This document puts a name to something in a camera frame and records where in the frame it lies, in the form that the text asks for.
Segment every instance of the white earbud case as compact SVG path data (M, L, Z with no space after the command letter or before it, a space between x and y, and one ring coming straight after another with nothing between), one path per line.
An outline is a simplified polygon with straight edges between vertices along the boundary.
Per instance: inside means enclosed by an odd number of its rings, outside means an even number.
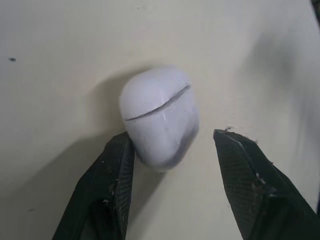
M122 90L120 112L141 161L157 171L176 166L199 131L189 78L174 66L133 77Z

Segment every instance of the white background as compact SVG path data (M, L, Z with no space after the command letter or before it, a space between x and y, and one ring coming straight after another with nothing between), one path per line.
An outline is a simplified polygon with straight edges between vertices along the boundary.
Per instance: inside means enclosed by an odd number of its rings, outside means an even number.
M319 58L307 0L1 1L0 238L52 238L79 178L124 131L123 85L166 64L190 75L200 131L165 175L135 163L127 240L241 239L213 141L229 126L315 209Z

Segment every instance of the white wall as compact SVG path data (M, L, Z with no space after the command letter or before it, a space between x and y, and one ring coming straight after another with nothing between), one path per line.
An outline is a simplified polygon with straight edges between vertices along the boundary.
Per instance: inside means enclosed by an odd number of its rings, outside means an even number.
M53 236L78 179L123 131L122 86L164 64L191 76L200 132L166 175L136 163L128 240L241 239L215 128L258 140L315 208L319 56L303 0L3 0L0 238Z

